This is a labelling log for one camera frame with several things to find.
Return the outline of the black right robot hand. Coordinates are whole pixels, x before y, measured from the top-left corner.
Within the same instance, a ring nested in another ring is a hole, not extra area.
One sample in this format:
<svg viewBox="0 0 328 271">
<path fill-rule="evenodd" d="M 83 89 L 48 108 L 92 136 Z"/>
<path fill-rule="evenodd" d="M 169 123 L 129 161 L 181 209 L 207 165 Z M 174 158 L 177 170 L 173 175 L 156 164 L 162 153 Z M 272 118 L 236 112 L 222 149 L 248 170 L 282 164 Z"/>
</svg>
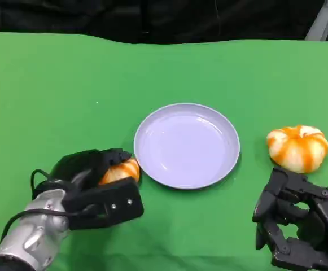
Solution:
<svg viewBox="0 0 328 271">
<path fill-rule="evenodd" d="M 256 223 L 256 249 L 268 246 L 273 266 L 328 270 L 328 187 L 275 167 L 252 221 Z"/>
</svg>

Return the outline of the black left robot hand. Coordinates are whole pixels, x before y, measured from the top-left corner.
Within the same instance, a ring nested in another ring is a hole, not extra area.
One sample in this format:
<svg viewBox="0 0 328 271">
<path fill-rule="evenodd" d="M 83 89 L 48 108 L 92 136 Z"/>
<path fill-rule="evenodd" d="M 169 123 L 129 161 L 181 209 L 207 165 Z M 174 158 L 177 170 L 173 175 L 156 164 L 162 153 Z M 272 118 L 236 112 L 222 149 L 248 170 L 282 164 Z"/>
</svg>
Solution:
<svg viewBox="0 0 328 271">
<path fill-rule="evenodd" d="M 47 182 L 69 182 L 82 190 L 97 187 L 103 176 L 114 165 L 128 161 L 132 154 L 121 148 L 107 150 L 86 150 L 62 157 L 50 173 L 35 169 L 30 176 L 32 199 L 35 199 L 42 189 L 34 184 L 37 173 L 46 177 Z"/>
</svg>

